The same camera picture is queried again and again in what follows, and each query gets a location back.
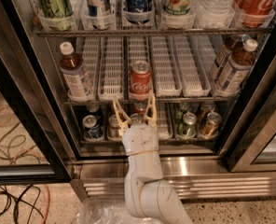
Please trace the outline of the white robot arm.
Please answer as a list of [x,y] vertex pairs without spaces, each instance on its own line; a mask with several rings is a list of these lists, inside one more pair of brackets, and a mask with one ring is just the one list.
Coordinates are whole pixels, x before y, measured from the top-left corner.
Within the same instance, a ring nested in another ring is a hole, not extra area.
[[129,163],[124,181],[128,212],[133,217],[151,217],[164,224],[193,224],[175,189],[163,179],[155,94],[149,93],[141,123],[131,121],[117,98],[113,107]]

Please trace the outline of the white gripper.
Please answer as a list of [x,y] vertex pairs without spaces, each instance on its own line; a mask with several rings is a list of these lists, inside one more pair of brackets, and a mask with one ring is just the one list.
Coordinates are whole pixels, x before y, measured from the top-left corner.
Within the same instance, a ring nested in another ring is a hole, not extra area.
[[[117,98],[113,99],[113,105],[122,107]],[[124,109],[122,113],[123,117],[121,117],[118,113],[116,113],[116,116],[118,124],[121,127],[121,133],[124,133],[122,137],[122,144],[125,147],[127,156],[140,155],[145,153],[153,153],[158,155],[159,137],[157,131],[155,130],[157,128],[155,94],[150,92],[148,96],[147,106],[144,114],[144,121],[148,125],[138,124],[131,126],[131,118],[126,114]]]

